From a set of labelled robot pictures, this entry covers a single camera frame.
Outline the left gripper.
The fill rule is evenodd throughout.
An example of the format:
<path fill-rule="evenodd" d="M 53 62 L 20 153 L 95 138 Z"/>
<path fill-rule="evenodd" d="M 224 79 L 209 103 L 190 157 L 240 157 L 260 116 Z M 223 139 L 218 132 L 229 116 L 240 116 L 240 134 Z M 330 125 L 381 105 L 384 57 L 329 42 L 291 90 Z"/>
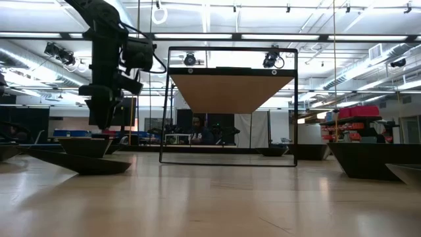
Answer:
<path fill-rule="evenodd" d="M 97 126 L 104 130 L 111 125 L 114 115 L 114 103 L 112 101 L 120 101 L 124 94 L 121 90 L 112 90 L 102 85 L 85 85 L 78 88 L 79 95 L 91 96 L 92 100 L 110 101 L 103 105 L 101 113 L 98 108 L 93 106 L 91 101 L 87 102 L 89 108 L 89 125 Z"/>

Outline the black teardrop plate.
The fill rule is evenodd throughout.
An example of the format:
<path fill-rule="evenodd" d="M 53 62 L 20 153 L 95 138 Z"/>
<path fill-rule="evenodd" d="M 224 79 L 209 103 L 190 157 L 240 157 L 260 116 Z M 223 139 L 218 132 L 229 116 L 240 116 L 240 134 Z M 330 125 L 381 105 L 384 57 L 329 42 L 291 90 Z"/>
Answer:
<path fill-rule="evenodd" d="M 26 147 L 18 147 L 18 150 L 26 155 L 72 170 L 80 175 L 120 174 L 128 170 L 132 165 L 123 161 L 111 161 Z"/>

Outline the black leaf-shaped plate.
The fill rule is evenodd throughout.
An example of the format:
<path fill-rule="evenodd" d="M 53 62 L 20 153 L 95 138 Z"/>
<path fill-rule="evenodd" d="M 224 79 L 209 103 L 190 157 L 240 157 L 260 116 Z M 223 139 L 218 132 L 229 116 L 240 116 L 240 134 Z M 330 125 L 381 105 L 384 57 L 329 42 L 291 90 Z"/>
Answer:
<path fill-rule="evenodd" d="M 281 157 L 289 149 L 288 147 L 259 147 L 256 151 L 265 157 Z"/>
<path fill-rule="evenodd" d="M 20 154 L 20 144 L 0 143 L 0 163 Z"/>
<path fill-rule="evenodd" d="M 421 165 L 386 164 L 386 167 L 406 185 L 421 191 Z"/>

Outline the blue storage bin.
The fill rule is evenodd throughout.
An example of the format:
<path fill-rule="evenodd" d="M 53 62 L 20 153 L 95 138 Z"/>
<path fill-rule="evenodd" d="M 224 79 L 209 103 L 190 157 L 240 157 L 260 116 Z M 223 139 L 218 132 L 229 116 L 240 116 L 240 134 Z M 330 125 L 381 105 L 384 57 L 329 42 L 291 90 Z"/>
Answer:
<path fill-rule="evenodd" d="M 89 130 L 54 130 L 52 137 L 90 137 Z"/>

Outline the black ceiling spotlight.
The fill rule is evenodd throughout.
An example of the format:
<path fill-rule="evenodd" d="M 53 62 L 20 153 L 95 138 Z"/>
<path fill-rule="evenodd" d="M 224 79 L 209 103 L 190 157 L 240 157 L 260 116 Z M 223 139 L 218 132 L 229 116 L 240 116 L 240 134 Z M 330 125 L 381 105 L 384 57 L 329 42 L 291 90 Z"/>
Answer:
<path fill-rule="evenodd" d="M 67 51 L 53 42 L 47 42 L 44 53 L 51 58 L 55 58 L 66 66 L 73 66 L 76 63 L 73 52 Z"/>

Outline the white small table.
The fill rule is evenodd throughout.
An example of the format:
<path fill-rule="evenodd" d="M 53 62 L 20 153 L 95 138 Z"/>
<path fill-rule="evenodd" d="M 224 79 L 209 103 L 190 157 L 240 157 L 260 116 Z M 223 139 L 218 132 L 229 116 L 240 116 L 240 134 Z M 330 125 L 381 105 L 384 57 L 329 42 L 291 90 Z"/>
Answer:
<path fill-rule="evenodd" d="M 166 134 L 164 137 L 165 145 L 190 145 L 190 134 Z"/>

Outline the black partition panel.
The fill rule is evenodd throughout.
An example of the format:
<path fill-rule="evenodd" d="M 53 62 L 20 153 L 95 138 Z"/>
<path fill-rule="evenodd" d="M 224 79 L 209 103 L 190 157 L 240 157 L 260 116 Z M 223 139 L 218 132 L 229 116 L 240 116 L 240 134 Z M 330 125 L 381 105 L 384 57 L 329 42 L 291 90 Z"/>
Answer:
<path fill-rule="evenodd" d="M 213 145 L 235 145 L 235 135 L 239 130 L 234 127 L 233 114 L 193 113 L 190 109 L 178 109 L 176 113 L 176 131 L 190 134 L 193 117 L 199 117 L 214 136 Z"/>

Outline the person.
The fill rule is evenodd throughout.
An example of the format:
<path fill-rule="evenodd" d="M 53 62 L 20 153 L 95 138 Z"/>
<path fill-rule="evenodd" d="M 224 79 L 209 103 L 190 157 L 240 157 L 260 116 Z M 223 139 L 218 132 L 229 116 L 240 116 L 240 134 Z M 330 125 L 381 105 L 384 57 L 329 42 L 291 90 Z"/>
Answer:
<path fill-rule="evenodd" d="M 30 141 L 29 133 L 23 128 L 17 126 L 11 126 L 10 128 L 11 138 L 18 143 L 27 144 Z"/>
<path fill-rule="evenodd" d="M 190 136 L 190 144 L 192 145 L 213 145 L 214 136 L 212 132 L 201 123 L 199 117 L 193 117 L 192 130 Z"/>

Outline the white partition screen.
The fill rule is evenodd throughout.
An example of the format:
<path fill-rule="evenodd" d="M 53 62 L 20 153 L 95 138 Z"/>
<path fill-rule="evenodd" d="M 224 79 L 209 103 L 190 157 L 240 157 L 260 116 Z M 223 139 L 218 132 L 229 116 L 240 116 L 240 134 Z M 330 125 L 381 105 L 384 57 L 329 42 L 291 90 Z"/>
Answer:
<path fill-rule="evenodd" d="M 255 111 L 252 114 L 235 114 L 234 127 L 240 133 L 235 135 L 238 148 L 268 147 L 268 112 Z"/>

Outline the red bin storage rack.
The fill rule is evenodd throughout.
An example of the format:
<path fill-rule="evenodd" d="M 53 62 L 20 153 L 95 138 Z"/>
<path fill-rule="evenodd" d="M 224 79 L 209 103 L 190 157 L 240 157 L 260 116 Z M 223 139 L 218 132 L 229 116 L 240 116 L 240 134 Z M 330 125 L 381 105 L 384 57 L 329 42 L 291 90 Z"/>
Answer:
<path fill-rule="evenodd" d="M 357 105 L 327 112 L 320 123 L 323 142 L 393 144 L 394 120 L 384 120 L 375 105 Z"/>

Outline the white air vent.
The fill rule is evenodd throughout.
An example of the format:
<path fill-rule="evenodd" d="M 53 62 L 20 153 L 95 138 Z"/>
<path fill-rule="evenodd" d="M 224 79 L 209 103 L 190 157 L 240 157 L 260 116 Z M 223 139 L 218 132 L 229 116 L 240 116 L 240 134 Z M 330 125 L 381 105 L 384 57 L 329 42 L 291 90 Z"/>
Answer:
<path fill-rule="evenodd" d="M 382 44 L 379 43 L 368 50 L 368 56 L 371 61 L 382 56 Z"/>

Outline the silver air duct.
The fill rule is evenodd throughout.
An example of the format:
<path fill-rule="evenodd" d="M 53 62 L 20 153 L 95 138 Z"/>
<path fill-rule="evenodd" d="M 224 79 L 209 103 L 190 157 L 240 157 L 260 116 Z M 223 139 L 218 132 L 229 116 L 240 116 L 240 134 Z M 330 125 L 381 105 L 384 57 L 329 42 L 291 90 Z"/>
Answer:
<path fill-rule="evenodd" d="M 78 76 L 74 72 L 70 72 L 63 66 L 56 65 L 48 59 L 43 59 L 40 56 L 23 49 L 17 49 L 15 45 L 0 45 L 0 53 L 10 56 L 19 63 L 23 63 L 28 68 L 31 75 L 44 76 L 47 79 L 53 79 L 54 76 L 61 77 L 71 81 L 77 86 L 89 83 L 88 79 Z"/>
<path fill-rule="evenodd" d="M 336 74 L 328 77 L 321 83 L 318 89 L 329 90 L 338 84 L 354 79 L 383 63 L 391 63 L 401 57 L 411 54 L 421 48 L 421 43 L 399 43 L 396 45 L 382 43 L 382 56 L 371 61 L 369 56 L 357 60 L 351 65 L 337 70 Z"/>

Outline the wooden riser shelf black frame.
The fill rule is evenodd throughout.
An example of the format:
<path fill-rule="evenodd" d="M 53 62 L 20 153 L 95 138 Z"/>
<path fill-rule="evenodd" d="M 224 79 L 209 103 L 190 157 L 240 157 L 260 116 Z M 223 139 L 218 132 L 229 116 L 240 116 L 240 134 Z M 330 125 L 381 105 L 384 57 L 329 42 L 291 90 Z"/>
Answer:
<path fill-rule="evenodd" d="M 279 92 L 291 80 L 294 81 L 293 96 L 298 102 L 298 50 L 276 47 L 204 47 L 170 46 L 168 56 L 174 51 L 277 51 L 294 54 L 292 69 L 252 68 L 245 70 L 172 67 L 166 66 L 164 98 L 168 98 L 169 82 L 173 81 L 194 113 L 252 114 L 265 101 Z"/>

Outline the black overhead rig frame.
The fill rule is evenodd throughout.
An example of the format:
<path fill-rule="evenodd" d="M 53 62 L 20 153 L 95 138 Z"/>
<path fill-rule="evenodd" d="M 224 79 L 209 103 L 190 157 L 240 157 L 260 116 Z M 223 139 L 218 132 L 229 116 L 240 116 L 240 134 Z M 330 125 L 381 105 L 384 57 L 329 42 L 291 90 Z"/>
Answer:
<path fill-rule="evenodd" d="M 130 33 L 153 41 L 273 41 L 307 43 L 421 43 L 421 35 L 252 34 L 252 33 Z M 0 32 L 10 40 L 82 40 L 79 32 Z"/>

